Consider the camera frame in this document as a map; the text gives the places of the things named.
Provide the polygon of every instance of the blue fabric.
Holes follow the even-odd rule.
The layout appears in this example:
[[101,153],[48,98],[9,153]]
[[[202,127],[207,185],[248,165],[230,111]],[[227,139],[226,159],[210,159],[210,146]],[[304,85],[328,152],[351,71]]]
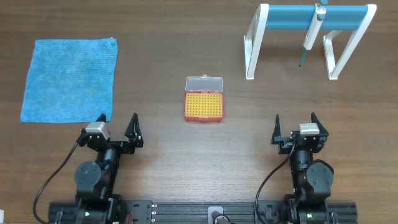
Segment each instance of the blue fabric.
[[[368,6],[326,6],[321,30],[356,30]],[[266,30],[308,30],[315,5],[269,5]]]
[[36,40],[21,122],[110,121],[117,56],[113,38]]

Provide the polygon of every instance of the blue and white rack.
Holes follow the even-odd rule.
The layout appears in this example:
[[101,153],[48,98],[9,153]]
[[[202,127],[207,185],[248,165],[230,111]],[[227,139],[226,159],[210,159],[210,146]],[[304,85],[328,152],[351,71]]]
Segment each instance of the blue and white rack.
[[[308,30],[300,65],[307,51],[312,48],[319,30],[331,30],[329,34],[323,36],[323,45],[329,80],[337,80],[372,21],[377,7],[374,4],[365,6],[327,6],[327,4],[327,0],[321,0],[314,6],[260,4],[244,36],[246,79],[254,79],[265,30]],[[343,30],[352,30],[352,34],[339,61],[335,63],[331,40]]]

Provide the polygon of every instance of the white bracket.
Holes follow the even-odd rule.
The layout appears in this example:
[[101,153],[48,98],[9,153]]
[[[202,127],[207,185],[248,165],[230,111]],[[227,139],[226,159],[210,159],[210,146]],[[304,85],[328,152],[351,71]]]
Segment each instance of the white bracket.
[[333,53],[331,40],[335,36],[337,36],[341,32],[341,30],[333,30],[329,34],[323,36],[323,46],[325,48],[326,67],[328,69],[329,80],[337,80],[338,75],[346,65],[349,57],[353,53],[355,47],[358,45],[358,42],[361,40],[363,34],[371,23],[376,9],[377,6],[375,4],[368,4],[368,12],[366,13],[358,29],[352,32],[347,46],[341,54],[341,57],[337,64],[335,63],[335,55]]
[[262,37],[266,30],[269,5],[260,4],[253,20],[250,23],[249,30],[244,36],[244,60],[246,66],[246,80],[254,79],[254,71],[257,65],[257,59],[261,48]]

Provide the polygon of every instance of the yellow grid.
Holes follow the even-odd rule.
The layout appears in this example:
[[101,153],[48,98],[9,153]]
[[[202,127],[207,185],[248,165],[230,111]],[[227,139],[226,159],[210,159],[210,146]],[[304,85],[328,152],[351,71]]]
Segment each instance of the yellow grid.
[[187,93],[185,116],[222,117],[223,95],[221,93]]

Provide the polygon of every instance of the brown table surface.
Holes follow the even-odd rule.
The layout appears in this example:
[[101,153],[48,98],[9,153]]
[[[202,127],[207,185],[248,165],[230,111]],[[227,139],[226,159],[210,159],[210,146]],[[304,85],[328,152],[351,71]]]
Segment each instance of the brown table surface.
[[[264,177],[285,158],[269,144],[275,115],[289,135],[314,111],[330,133],[315,154],[335,168],[330,199],[356,202],[360,223],[393,223],[398,210],[398,1],[370,2],[377,4],[375,18],[337,81],[329,81],[326,73],[320,38],[326,32],[299,68],[306,32],[291,30],[265,33],[255,80],[249,82],[243,35],[263,1],[0,1],[0,209],[5,222],[36,222],[37,191],[87,125],[19,121],[34,41],[114,37],[119,55],[108,128],[113,139],[123,140],[136,112],[145,140],[134,155],[122,156],[115,193],[156,202],[252,202]],[[348,38],[345,32],[333,39],[336,55]],[[220,124],[184,121],[185,79],[202,74],[224,78]],[[49,202],[74,200],[75,169],[95,156],[88,148],[75,151],[39,200],[42,218]],[[281,200],[291,193],[284,166],[261,199]]]

